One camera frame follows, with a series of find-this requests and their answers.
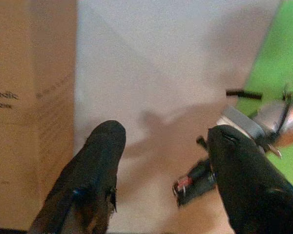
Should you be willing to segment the green wall board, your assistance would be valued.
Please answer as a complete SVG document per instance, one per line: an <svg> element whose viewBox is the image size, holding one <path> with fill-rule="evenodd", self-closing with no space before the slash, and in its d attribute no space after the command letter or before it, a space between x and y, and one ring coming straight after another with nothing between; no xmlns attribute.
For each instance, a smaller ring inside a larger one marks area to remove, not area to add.
<svg viewBox="0 0 293 234"><path fill-rule="evenodd" d="M246 90L263 94L261 101L240 99L237 109L253 114L263 104L293 92L293 0L283 0L252 67Z"/></svg>

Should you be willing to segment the brown cardboard box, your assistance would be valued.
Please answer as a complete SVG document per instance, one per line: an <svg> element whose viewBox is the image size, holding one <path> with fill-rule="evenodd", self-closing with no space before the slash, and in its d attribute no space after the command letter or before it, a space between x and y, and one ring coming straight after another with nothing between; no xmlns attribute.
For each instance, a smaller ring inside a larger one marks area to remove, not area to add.
<svg viewBox="0 0 293 234"><path fill-rule="evenodd" d="M73 154L77 0L0 0L0 228L27 230Z"/></svg>

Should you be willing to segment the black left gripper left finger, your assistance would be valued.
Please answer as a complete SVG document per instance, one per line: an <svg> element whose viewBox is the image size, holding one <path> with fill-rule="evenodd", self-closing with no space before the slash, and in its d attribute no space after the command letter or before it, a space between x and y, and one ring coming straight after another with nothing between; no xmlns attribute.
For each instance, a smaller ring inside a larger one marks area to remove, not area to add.
<svg viewBox="0 0 293 234"><path fill-rule="evenodd" d="M28 234L106 234L116 208L117 173L126 130L99 124L61 171Z"/></svg>

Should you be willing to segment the short black wall strip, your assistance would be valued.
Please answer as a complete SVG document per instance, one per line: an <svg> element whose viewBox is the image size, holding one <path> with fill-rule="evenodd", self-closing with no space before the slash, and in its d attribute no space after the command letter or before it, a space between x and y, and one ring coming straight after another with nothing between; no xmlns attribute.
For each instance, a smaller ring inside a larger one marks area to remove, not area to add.
<svg viewBox="0 0 293 234"><path fill-rule="evenodd" d="M244 89L228 89L226 90L226 96L237 96L239 98L249 98L249 99L256 99L261 100L263 94L253 91L246 91Z"/></svg>

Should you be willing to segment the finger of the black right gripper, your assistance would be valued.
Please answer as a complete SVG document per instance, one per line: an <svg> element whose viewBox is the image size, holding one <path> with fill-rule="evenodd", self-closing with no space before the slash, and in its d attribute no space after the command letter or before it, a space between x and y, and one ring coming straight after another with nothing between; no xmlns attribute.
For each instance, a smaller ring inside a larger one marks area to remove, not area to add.
<svg viewBox="0 0 293 234"><path fill-rule="evenodd" d="M209 152L209 145L203 136L198 136L196 139L197 145L201 146L206 152Z"/></svg>

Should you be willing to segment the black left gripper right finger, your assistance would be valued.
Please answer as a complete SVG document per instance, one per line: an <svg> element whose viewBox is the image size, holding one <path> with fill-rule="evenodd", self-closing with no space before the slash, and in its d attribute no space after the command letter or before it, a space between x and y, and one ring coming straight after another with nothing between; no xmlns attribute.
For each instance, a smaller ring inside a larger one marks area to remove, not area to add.
<svg viewBox="0 0 293 234"><path fill-rule="evenodd" d="M208 130L209 160L235 234L293 234L293 185L229 125Z"/></svg>

